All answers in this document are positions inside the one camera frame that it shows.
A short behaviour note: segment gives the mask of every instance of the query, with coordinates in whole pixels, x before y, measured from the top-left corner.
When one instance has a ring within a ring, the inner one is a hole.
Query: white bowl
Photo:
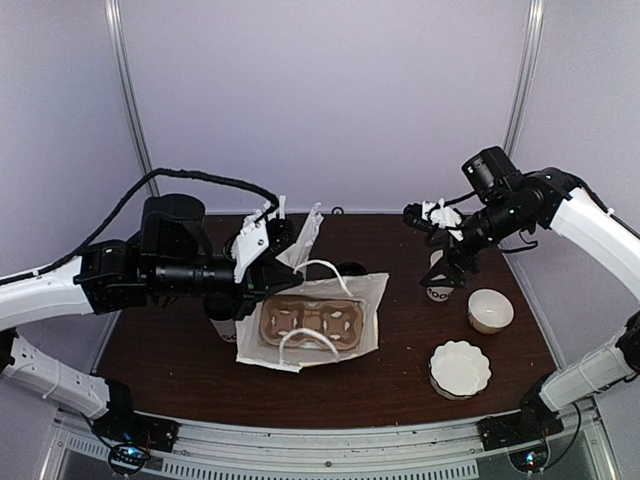
[[[489,359],[468,342],[448,341],[429,360],[431,385],[449,400],[470,398],[487,387]]]
[[[513,305],[500,292],[476,290],[469,297],[469,323],[478,332],[492,335],[504,330],[513,320]]]

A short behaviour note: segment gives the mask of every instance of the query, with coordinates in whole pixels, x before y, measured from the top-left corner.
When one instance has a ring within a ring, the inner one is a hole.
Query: cup
[[[227,343],[236,343],[236,322],[234,320],[214,320],[210,318],[216,332]]]
[[[431,267],[442,258],[442,255],[444,255],[442,250],[436,250],[431,254]],[[444,275],[438,275],[433,280],[441,280],[443,278],[445,278]],[[429,298],[434,302],[446,302],[449,300],[451,292],[453,292],[452,287],[427,287],[427,295],[429,295]]]
[[[485,335],[501,332],[513,320],[513,305],[495,290],[476,290],[469,297],[468,305],[469,323]]]

